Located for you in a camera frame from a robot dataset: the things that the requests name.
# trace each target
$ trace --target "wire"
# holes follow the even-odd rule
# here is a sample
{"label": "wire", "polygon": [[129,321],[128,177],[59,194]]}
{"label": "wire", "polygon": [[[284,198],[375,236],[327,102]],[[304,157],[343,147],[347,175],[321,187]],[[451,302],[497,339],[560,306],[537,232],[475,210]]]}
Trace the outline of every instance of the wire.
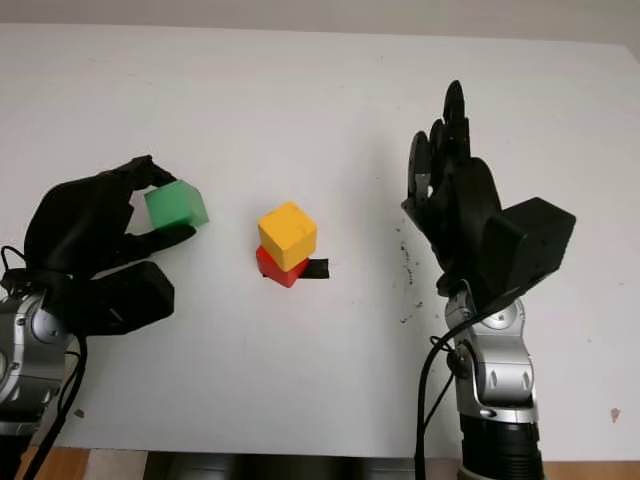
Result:
{"label": "wire", "polygon": [[[435,348],[435,346],[438,343],[438,341],[440,341],[440,337],[438,337],[436,335],[432,335],[431,337],[429,337],[429,341],[431,342],[431,345],[433,345],[433,347]],[[440,351],[446,352],[446,353],[454,353],[454,349],[449,343],[445,343],[442,346],[442,348],[440,348]],[[429,422],[431,421],[433,416],[436,414],[436,411],[438,410],[438,407],[442,403],[442,400],[444,399],[444,396],[447,394],[447,391],[449,390],[449,387],[451,386],[451,383],[453,382],[454,378],[455,378],[455,375],[453,373],[451,373],[451,375],[449,375],[449,379],[447,380],[447,383],[442,388],[442,391],[438,395],[438,398],[436,398],[436,402],[433,404],[433,407],[431,407],[431,410],[429,411],[429,414],[427,415],[427,419],[424,421],[424,425],[422,426],[422,434],[423,435],[427,431],[427,427],[429,426]]]}
{"label": "wire", "polygon": [[7,250],[9,250],[10,252],[14,253],[18,257],[20,257],[22,259],[22,261],[25,261],[24,255],[22,254],[22,252],[20,250],[18,250],[15,247],[12,247],[11,245],[4,245],[0,249],[0,256],[2,257],[2,265],[4,266],[4,271],[5,272],[7,270],[9,270],[9,263],[7,262]]}
{"label": "wire", "polygon": [[416,480],[426,480],[426,471],[425,471],[425,463],[424,463],[424,427],[428,422],[425,421],[424,418],[424,403],[425,397],[427,394],[427,379],[429,378],[429,371],[431,370],[431,365],[433,365],[433,361],[436,358],[436,355],[440,353],[441,350],[447,348],[447,342],[451,340],[456,335],[459,335],[461,332],[465,331],[467,328],[472,327],[478,322],[484,320],[485,315],[478,315],[476,317],[470,318],[469,320],[465,320],[462,323],[459,323],[447,333],[445,333],[441,338],[435,341],[431,350],[427,354],[427,358],[424,361],[424,365],[422,366],[422,371],[420,372],[420,382],[418,383],[418,421],[416,422],[416,451],[413,457],[414,470],[416,472]]}
{"label": "wire", "polygon": [[436,410],[438,410],[438,407],[440,406],[440,403],[442,403],[442,399],[444,399],[444,396],[447,394],[447,391],[449,390],[449,387],[451,386],[451,382],[453,382],[454,378],[456,378],[455,375],[453,373],[451,373],[449,375],[449,380],[447,380],[447,383],[444,384],[444,387],[442,388],[442,391],[440,392],[440,395],[438,395],[438,398],[436,398],[436,403],[434,403],[433,407],[431,407],[431,410],[429,410],[429,414],[427,415],[427,419],[424,421],[424,424],[422,425],[422,434],[423,435],[427,431],[427,427],[429,426],[429,422],[431,421],[433,416],[436,414]]}
{"label": "wire", "polygon": [[60,390],[60,395],[58,395],[58,413],[62,411],[62,406],[64,404],[63,402],[64,397],[66,396],[69,385],[71,385],[71,382],[78,374],[78,364],[80,363],[80,354],[78,352],[66,351],[64,352],[64,354],[76,357],[78,361],[76,362],[76,365],[73,367],[73,371],[71,372],[71,375],[69,375],[69,378],[67,378],[67,381],[64,382],[64,386],[62,387],[62,390]]}
{"label": "wire", "polygon": [[84,371],[87,366],[88,350],[87,350],[86,337],[78,336],[76,338],[78,339],[78,345],[80,346],[80,353],[78,354],[78,363],[74,368],[75,375],[74,373],[71,374],[73,376],[71,391],[69,392],[68,398],[64,400],[61,410],[58,411],[58,414],[56,415],[56,418],[53,424],[51,425],[51,428],[49,429],[45,437],[42,439],[42,443],[38,447],[36,454],[31,460],[31,463],[29,464],[29,468],[27,469],[27,472],[24,474],[24,477],[22,477],[23,480],[35,480],[36,475],[40,470],[40,467],[42,467],[42,463],[44,462],[45,458],[47,458],[47,455],[51,450],[53,443],[56,441],[58,434],[62,430],[64,422],[67,420],[67,415],[69,414],[69,410],[71,410],[71,405],[73,404],[73,401],[75,400],[76,396],[78,395],[78,391],[80,390],[82,377],[84,377]]}

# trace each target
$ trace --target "dark stain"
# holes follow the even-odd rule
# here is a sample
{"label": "dark stain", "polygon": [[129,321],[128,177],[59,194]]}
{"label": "dark stain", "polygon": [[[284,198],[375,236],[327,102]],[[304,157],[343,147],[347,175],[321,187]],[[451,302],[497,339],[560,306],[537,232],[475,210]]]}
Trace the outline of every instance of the dark stain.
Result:
{"label": "dark stain", "polygon": [[612,408],[611,409],[611,423],[616,423],[618,421],[618,417],[620,416],[620,409],[619,408]]}
{"label": "dark stain", "polygon": [[405,242],[400,242],[400,251],[404,254],[404,269],[409,275],[409,285],[413,285],[413,272],[411,271],[411,268],[409,268],[411,257],[409,256],[409,251],[407,250],[407,244]]}

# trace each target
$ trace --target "wooden floor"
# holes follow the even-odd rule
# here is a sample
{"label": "wooden floor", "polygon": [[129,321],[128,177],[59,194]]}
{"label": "wooden floor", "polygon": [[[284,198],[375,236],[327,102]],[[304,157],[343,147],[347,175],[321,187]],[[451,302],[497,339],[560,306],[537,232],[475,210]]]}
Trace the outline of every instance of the wooden floor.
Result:
{"label": "wooden floor", "polygon": [[[22,478],[35,449],[22,457]],[[54,448],[42,466],[38,480],[82,480],[89,450]],[[640,462],[547,463],[550,480],[640,480]]]}
{"label": "wooden floor", "polygon": [[[31,447],[22,456],[17,478],[22,478],[35,453],[35,447]],[[88,459],[89,450],[54,448],[44,461],[37,480],[82,480]]]}

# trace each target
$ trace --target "toy block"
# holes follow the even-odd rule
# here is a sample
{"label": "toy block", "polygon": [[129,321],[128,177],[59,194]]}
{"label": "toy block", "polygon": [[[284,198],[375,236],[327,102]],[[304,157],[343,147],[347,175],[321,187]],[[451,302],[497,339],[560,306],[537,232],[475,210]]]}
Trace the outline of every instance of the toy block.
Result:
{"label": "toy block", "polygon": [[288,272],[316,250],[318,227],[293,202],[258,222],[260,243],[281,270]]}
{"label": "toy block", "polygon": [[258,259],[258,268],[260,269],[260,273],[287,288],[290,288],[296,282],[298,277],[300,277],[302,272],[304,272],[304,269],[307,268],[307,265],[309,264],[309,259],[305,258],[291,270],[285,272],[280,269],[271,255],[269,255],[269,252],[267,252],[262,246],[258,247],[256,250],[256,258]]}
{"label": "toy block", "polygon": [[153,227],[174,225],[199,227],[209,221],[202,195],[183,180],[156,188],[144,196]]}

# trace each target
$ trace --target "white tabletop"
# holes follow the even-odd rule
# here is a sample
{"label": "white tabletop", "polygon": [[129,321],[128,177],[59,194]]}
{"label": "white tabletop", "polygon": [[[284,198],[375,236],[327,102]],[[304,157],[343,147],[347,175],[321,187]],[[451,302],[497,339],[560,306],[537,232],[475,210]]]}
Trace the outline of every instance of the white tabletop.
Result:
{"label": "white tabletop", "polygon": [[[90,340],[85,418],[60,444],[411,456],[444,300],[400,202],[411,138],[456,78],[503,204],[538,195],[578,217],[561,270],[524,299],[543,455],[640,459],[640,65],[626,49],[1,25],[3,244],[22,244],[50,186],[146,153],[197,186],[211,217],[157,257],[175,314]],[[289,290],[258,273],[256,222],[287,200],[318,224],[330,280]],[[133,229],[149,225],[140,208]],[[446,375],[442,359],[431,399]],[[459,441],[451,393],[427,455],[457,456]]]}

